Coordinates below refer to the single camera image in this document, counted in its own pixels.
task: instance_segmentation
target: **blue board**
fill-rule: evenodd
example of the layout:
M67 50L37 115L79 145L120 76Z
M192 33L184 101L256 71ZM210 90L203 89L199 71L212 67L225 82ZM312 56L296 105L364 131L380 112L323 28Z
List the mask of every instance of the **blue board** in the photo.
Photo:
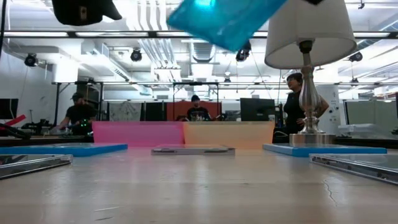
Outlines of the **blue board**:
M263 149L278 152L294 157L308 157L310 154L387 154L387 149L382 147L360 147L325 145L315 146L290 146L289 144L265 144Z
M127 149L127 144L66 143L43 146L0 147L0 154L68 154L75 157Z

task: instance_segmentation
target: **black shirt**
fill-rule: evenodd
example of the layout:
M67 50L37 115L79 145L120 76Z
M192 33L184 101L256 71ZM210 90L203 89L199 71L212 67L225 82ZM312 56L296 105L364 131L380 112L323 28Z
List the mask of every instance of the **black shirt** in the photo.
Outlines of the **black shirt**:
M284 111L287 113L286 128L289 134L297 134L303 129L303 126L297 124L297 120L305 118L304 111L301 110L300 103L300 92L289 93Z
M190 121L208 121L210 120L209 111L206 108L190 108L187 113Z
M83 119L90 119L96 116L96 111L90 105L74 105L67 110L66 117L71 124L75 124Z

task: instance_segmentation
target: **blue plastic bag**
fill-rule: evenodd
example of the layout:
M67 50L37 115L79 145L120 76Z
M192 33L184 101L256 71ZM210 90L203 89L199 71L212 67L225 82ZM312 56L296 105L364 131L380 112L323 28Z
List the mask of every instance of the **blue plastic bag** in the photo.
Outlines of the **blue plastic bag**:
M230 51L239 50L286 0L184 0L168 24Z

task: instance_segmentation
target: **lamp stand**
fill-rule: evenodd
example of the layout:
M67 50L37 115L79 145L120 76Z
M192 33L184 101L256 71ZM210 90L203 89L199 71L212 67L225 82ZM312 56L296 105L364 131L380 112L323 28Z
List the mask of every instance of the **lamp stand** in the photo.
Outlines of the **lamp stand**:
M304 40L298 45L301 53L303 53L304 66L311 65L312 44L313 40ZM321 105L321 100L313 82L313 71L311 69L303 70L303 87L299 101L305 114L305 124L301 132L290 135L290 144L293 146L333 144L335 135L326 134L318 128L319 119L316 117L316 112Z

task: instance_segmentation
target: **black monitor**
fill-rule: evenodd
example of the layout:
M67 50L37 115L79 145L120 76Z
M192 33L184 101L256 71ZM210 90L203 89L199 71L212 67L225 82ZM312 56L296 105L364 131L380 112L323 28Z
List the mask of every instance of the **black monitor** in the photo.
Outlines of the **black monitor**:
M241 98L242 121L269 121L275 117L275 101L256 98Z
M0 99L0 119L13 119L17 116L18 99Z

